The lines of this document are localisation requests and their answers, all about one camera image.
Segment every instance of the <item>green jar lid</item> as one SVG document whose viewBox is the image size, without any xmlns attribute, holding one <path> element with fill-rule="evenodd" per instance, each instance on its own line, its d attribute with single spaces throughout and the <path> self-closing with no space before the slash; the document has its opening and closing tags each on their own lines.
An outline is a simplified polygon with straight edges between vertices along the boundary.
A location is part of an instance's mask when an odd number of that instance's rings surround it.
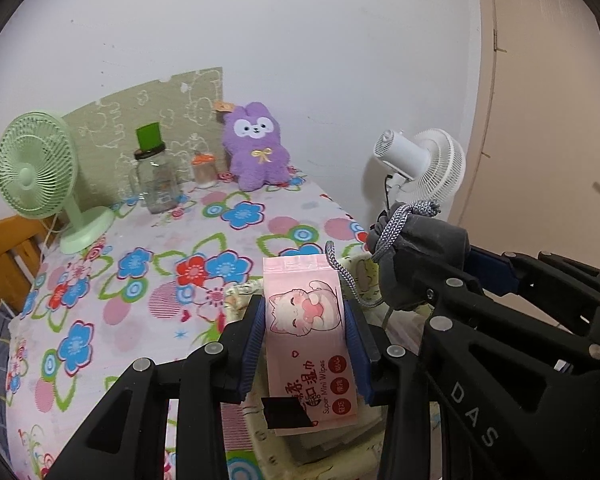
<svg viewBox="0 0 600 480">
<path fill-rule="evenodd" d="M 146 126 L 140 126 L 136 130 L 138 144 L 143 152 L 148 152 L 162 143 L 160 136 L 160 123 L 151 123 Z"/>
</svg>

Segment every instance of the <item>yellow bow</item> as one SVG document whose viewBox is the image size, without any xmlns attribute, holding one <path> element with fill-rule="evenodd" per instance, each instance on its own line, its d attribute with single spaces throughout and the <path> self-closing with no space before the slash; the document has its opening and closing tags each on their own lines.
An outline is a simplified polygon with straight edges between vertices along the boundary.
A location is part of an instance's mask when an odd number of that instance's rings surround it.
<svg viewBox="0 0 600 480">
<path fill-rule="evenodd" d="M 271 155 L 271 153 L 273 153 L 271 148 L 265 148 L 264 150 L 253 150 L 251 156 L 259 156 L 260 160 L 258 161 L 258 164 L 262 164 L 263 162 L 271 162 L 267 156 Z"/>
</svg>

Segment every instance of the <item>door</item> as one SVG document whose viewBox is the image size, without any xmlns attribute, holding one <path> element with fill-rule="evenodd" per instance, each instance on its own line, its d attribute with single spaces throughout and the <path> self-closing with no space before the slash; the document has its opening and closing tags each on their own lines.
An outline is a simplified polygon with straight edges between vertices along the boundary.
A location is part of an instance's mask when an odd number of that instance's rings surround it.
<svg viewBox="0 0 600 480">
<path fill-rule="evenodd" d="M 582 0 L 494 0 L 494 27 L 491 110 L 459 224 L 495 253 L 600 267 L 596 20 Z"/>
</svg>

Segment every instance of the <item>white wall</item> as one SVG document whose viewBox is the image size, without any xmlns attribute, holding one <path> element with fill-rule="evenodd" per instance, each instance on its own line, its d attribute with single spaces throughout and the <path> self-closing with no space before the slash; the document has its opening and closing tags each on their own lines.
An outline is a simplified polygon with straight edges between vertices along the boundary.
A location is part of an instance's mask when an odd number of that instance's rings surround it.
<svg viewBox="0 0 600 480">
<path fill-rule="evenodd" d="M 466 146 L 479 61 L 478 0 L 26 0 L 0 35 L 0 134 L 219 65 L 225 99 L 266 103 L 296 165 L 370 223 L 378 134 L 439 127 Z"/>
</svg>

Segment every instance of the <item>wooden chair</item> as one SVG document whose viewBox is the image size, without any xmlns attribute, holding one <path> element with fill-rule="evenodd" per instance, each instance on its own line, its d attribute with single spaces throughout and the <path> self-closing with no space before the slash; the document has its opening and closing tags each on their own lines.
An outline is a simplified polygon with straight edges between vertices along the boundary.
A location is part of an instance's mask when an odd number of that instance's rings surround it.
<svg viewBox="0 0 600 480">
<path fill-rule="evenodd" d="M 15 311 L 22 310 L 31 283 L 14 257 L 19 256 L 35 277 L 40 268 L 36 236 L 44 240 L 45 235 L 46 226 L 41 221 L 21 216 L 0 220 L 0 300 Z"/>
</svg>

